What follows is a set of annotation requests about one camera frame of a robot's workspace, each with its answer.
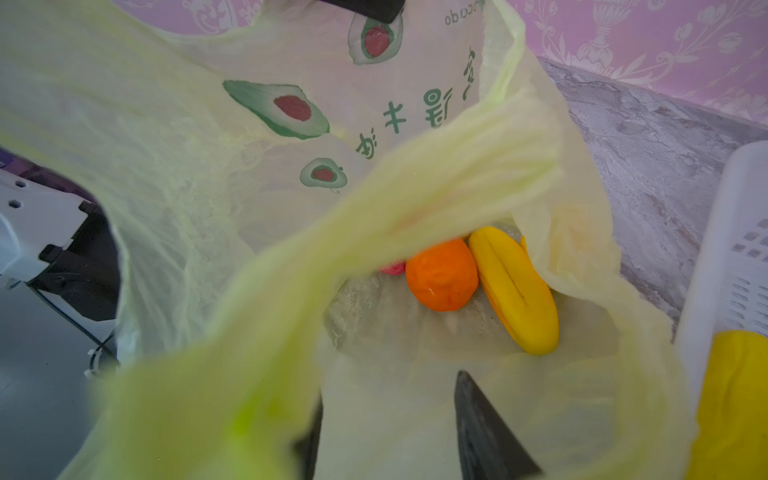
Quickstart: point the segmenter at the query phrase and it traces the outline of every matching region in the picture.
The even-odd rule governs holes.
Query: avocado illustration
[[[237,103],[258,115],[278,135],[305,140],[330,131],[328,119],[296,85],[225,80],[223,86]]]
[[[308,187],[341,188],[346,185],[343,170],[330,158],[316,158],[301,169],[299,180]]]
[[[402,13],[387,25],[355,14],[347,35],[349,56],[355,65],[369,65],[397,55],[402,43]]]

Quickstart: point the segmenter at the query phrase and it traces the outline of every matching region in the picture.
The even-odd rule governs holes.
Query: orange
[[[436,312],[467,304],[478,288],[478,267],[464,240],[457,238],[425,250],[406,262],[408,287]]]

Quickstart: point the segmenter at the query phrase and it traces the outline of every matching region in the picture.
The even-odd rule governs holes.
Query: marble surface
[[[541,63],[602,176],[621,274],[676,326],[723,167],[768,130]]]

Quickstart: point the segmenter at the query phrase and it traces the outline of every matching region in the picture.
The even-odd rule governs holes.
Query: gray surface
[[[680,318],[717,185],[738,147],[768,131],[542,62],[568,100],[614,212],[621,273]]]
[[[90,429],[83,371],[94,344],[26,286],[5,290],[3,280],[0,277],[0,478],[50,480]],[[69,308],[68,313],[76,316]],[[100,339],[114,326],[113,321],[97,324],[76,317]]]

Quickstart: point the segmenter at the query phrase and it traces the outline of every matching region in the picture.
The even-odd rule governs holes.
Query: white plastic basket
[[[675,347],[697,407],[712,336],[768,336],[768,141],[731,155],[690,281]]]

